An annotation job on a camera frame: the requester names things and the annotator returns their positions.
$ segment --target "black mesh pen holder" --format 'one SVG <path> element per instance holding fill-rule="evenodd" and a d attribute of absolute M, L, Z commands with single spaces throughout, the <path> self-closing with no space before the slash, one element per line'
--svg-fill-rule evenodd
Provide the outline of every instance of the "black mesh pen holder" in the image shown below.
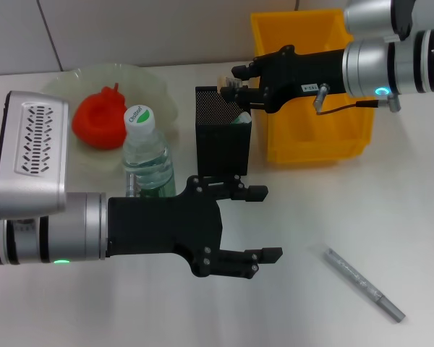
<path fill-rule="evenodd" d="M 199 176 L 247 174 L 252 122 L 233 124 L 243 112 L 217 87 L 196 87 L 196 151 Z"/>

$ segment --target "white table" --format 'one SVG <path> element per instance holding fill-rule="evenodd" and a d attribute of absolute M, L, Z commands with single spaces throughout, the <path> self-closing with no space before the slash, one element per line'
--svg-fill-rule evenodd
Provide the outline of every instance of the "white table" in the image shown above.
<path fill-rule="evenodd" d="M 171 141 L 179 191 L 196 173 L 194 87 L 232 66 L 150 69 L 179 107 Z M 39 91 L 55 76 L 0 77 L 0 123 L 8 91 Z M 0 346 L 434 347 L 434 95 L 402 106 L 400 115 L 379 111 L 371 146 L 336 166 L 271 168 L 252 131 L 244 181 L 266 184 L 267 200 L 219 205 L 222 248 L 284 248 L 254 279 L 195 278 L 173 254 L 0 267 Z M 315 255 L 321 244 L 407 318 L 393 323 L 338 277 Z"/>

